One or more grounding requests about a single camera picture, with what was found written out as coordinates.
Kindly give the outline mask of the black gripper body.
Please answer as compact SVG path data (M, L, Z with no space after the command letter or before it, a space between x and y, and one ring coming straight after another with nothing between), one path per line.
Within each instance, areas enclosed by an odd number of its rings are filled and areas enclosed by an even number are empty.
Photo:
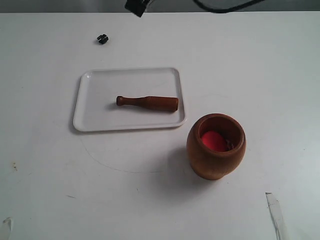
M146 11L150 0L127 0L124 8L129 12L133 13L137 17L141 17Z

